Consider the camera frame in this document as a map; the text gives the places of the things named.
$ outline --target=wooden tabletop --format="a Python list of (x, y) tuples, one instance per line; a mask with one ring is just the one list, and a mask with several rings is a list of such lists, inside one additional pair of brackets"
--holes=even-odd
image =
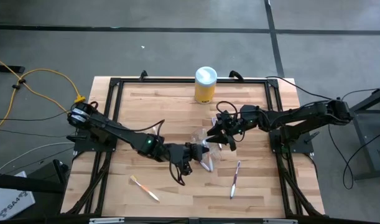
[[(97, 101), (103, 112), (110, 77), (95, 77), (88, 101)], [(296, 88), (279, 80), (284, 110), (299, 107)], [(267, 109), (264, 85), (217, 84), (213, 102), (200, 105), (193, 99), (191, 83), (126, 83), (123, 88), (118, 122), (131, 129), (150, 126), (162, 119), (161, 135), (165, 142), (183, 144), (201, 128), (211, 128), (216, 116), (216, 102), (226, 100), (239, 109), (244, 104)], [(111, 104), (112, 118), (116, 91)], [(222, 109), (231, 111), (227, 105)], [(177, 184), (170, 176), (169, 163), (159, 163), (137, 155), (130, 145), (118, 141), (109, 169), (103, 216), (116, 217), (284, 217), (282, 196), (275, 155), (271, 153), (269, 136), (257, 128), (246, 132), (237, 150), (231, 152), (223, 145), (215, 170), (207, 172), (192, 161), (193, 173), (183, 177), (186, 186)], [(72, 164), (62, 212), (73, 207), (89, 185), (94, 152), (83, 153)], [(309, 158), (294, 154), (295, 172), (300, 189), (310, 203), (324, 212), (314, 166)], [(237, 161), (241, 160), (235, 196), (229, 199)], [(137, 180), (159, 197), (150, 198), (130, 181)], [(290, 192), (291, 208), (295, 211)]]

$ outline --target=concrete floor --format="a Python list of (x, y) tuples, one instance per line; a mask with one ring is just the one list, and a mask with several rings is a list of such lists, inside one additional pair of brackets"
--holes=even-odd
[[(380, 29), (380, 0), (271, 0), (277, 29)], [(0, 22), (67, 26), (224, 27), (268, 29), (263, 0), (76, 0), (0, 2)], [(380, 87), (380, 36), (278, 35), (285, 77), (303, 88), (329, 97), (353, 90)], [(0, 30), (0, 59), (26, 70), (50, 68), (68, 75), (88, 96), (97, 75), (191, 76), (209, 65), (225, 77), (236, 70), (245, 77), (276, 75), (269, 34), (194, 34), (128, 32), (46, 32)], [(39, 72), (28, 84), (64, 107), (75, 93), (66, 80)], [(0, 118), (8, 107), (13, 75), (0, 73)], [(350, 106), (369, 93), (346, 98)], [(301, 104), (316, 98), (299, 92)], [(53, 116), (52, 103), (19, 91), (10, 118)], [(61, 136), (73, 131), (64, 116), (44, 122), (8, 121), (3, 129)], [(332, 132), (346, 158), (359, 147), (354, 127), (334, 126)], [(345, 163), (330, 141), (327, 127), (313, 140), (319, 184), (327, 215), (380, 222), (380, 179), (342, 186)], [(0, 166), (33, 147), (67, 142), (0, 132)], [(7, 166), (13, 170), (68, 148), (42, 149)], [(70, 165), (72, 152), (55, 156)], [(24, 170), (32, 172), (41, 165)], [(366, 170), (363, 154), (351, 163), (354, 172)]]

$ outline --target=yellow cup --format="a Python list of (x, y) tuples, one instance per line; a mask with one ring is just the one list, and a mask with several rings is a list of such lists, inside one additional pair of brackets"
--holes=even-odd
[(212, 101), (215, 94), (217, 73), (211, 67), (202, 67), (195, 72), (195, 100), (201, 104)]

